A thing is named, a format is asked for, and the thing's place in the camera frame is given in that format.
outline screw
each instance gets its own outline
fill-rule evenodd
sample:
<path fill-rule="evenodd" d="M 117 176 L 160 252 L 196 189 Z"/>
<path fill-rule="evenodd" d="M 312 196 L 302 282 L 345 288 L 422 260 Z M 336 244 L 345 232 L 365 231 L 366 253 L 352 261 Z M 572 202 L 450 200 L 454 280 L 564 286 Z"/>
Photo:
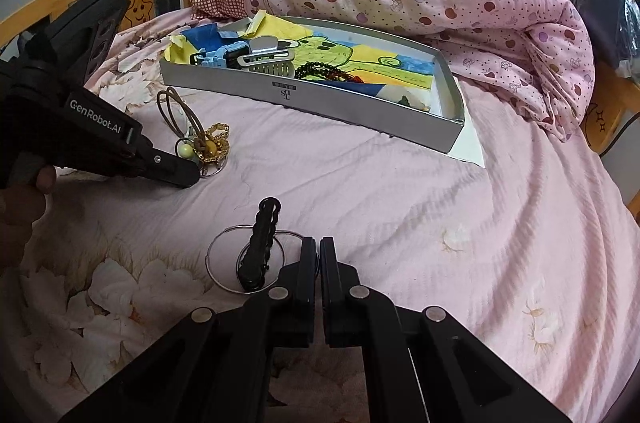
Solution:
<path fill-rule="evenodd" d="M 425 314 L 427 315 L 427 318 L 433 322 L 441 322 L 447 316 L 445 310 L 437 306 L 431 306 L 430 308 L 427 308 Z"/>
<path fill-rule="evenodd" d="M 287 288 L 276 286 L 269 290 L 269 297 L 273 300 L 284 300 L 287 296 L 289 296 L 289 290 L 287 290 Z"/>
<path fill-rule="evenodd" d="M 198 308 L 191 312 L 191 320 L 193 320 L 197 324 L 209 322 L 212 316 L 213 313 L 209 308 Z"/>
<path fill-rule="evenodd" d="M 349 289 L 349 294 L 353 298 L 367 298 L 369 296 L 369 288 L 366 286 L 353 286 Z"/>

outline bed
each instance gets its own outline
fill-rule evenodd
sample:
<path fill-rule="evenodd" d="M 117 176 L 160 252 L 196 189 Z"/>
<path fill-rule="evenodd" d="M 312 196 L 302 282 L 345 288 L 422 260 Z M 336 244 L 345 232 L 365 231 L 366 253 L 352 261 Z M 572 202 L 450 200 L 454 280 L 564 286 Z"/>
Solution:
<path fill-rule="evenodd" d="M 0 44 L 74 1 L 25 6 L 2 22 Z M 135 13 L 153 2 L 131 1 Z M 129 13 L 88 82 L 166 151 L 175 138 L 153 104 L 158 58 L 171 34 L 203 23 L 188 5 Z M 181 89 L 203 122 L 230 126 L 219 175 L 187 190 L 61 176 L 20 269 L 0 278 L 1 372 L 22 410 L 53 421 L 193 308 L 240 305 L 212 284 L 204 252 L 274 196 L 280 227 L 333 236 L 364 284 L 414 310 L 442 305 L 572 421 L 601 421 L 640 359 L 640 229 L 579 131 L 561 142 L 477 83 L 460 85 L 486 168 L 363 127 Z M 289 260 L 298 251 L 286 244 Z M 267 421 L 368 421 L 362 361 L 350 350 L 276 353 L 271 394 L 283 405 Z"/>

